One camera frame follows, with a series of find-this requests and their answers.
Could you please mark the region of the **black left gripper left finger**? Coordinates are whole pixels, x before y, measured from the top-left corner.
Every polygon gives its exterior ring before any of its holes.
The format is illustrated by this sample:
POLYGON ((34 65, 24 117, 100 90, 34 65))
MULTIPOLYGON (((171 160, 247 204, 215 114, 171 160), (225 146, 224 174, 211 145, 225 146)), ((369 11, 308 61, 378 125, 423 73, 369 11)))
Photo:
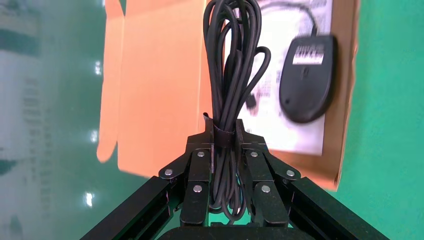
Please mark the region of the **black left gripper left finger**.
POLYGON ((151 177, 96 226, 84 240, 171 240, 163 232, 174 213, 182 227, 206 227, 214 160, 213 120, 204 114, 205 130, 187 138, 185 152, 151 177))

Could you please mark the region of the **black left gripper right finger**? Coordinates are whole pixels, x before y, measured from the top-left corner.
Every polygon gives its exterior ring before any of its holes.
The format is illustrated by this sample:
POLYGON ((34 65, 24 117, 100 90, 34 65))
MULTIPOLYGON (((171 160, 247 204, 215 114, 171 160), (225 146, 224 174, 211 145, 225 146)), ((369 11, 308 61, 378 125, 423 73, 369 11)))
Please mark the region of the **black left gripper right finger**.
POLYGON ((240 181, 259 240, 384 240, 386 236, 235 122, 240 181))

